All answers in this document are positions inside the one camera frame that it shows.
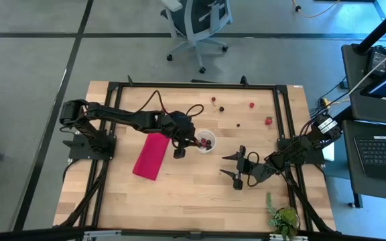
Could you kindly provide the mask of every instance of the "laptop keyboard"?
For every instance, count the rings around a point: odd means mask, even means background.
[[[363,165],[386,165],[386,137],[355,137]]]

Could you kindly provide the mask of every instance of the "white bowl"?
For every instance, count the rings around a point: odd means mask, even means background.
[[[215,146],[217,145],[217,138],[215,137],[214,133],[212,133],[211,131],[200,131],[197,134],[196,138],[199,140],[199,142],[202,138],[205,138],[206,140],[211,140],[211,145],[212,145],[211,149],[206,150],[206,148],[198,147],[198,151],[202,154],[210,153],[212,150],[214,150]]]

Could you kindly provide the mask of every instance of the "chair base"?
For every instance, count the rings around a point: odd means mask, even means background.
[[[212,44],[212,45],[216,45],[216,46],[221,46],[221,50],[225,53],[227,52],[228,50],[228,46],[223,43],[223,42],[220,42],[220,41],[217,41],[217,40],[213,40],[213,39],[202,39],[200,40],[199,42],[202,42],[202,43],[206,43],[206,44]],[[199,72],[201,74],[204,74],[205,71],[206,71],[206,68],[204,67],[203,65],[203,62],[202,62],[202,55],[200,54],[200,50],[198,49],[198,46],[196,44],[196,42],[194,42],[193,44],[189,43],[187,40],[184,40],[183,42],[181,42],[180,44],[178,44],[177,46],[175,46],[166,56],[166,60],[167,61],[172,61],[173,60],[173,56],[172,54],[175,54],[176,52],[179,52],[180,50],[185,50],[187,48],[194,48],[194,50],[196,51],[196,57],[198,59],[198,62],[199,62]]]

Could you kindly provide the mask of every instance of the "white cable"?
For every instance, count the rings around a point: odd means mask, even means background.
[[[352,90],[350,92],[348,92],[348,94],[346,94],[346,97],[349,97],[350,94],[352,94],[354,92],[355,89],[357,89],[361,83],[363,83],[363,81],[365,81],[367,79],[367,77],[369,77],[369,75],[371,75],[381,64],[383,64],[384,62],[386,61],[386,58],[383,59],[378,65],[376,65],[369,73],[367,73],[362,80],[360,80],[360,82],[354,86],[354,88],[352,88]]]

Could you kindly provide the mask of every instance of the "red berry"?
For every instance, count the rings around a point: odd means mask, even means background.
[[[265,125],[270,125],[272,124],[272,116],[268,116],[265,120]]]

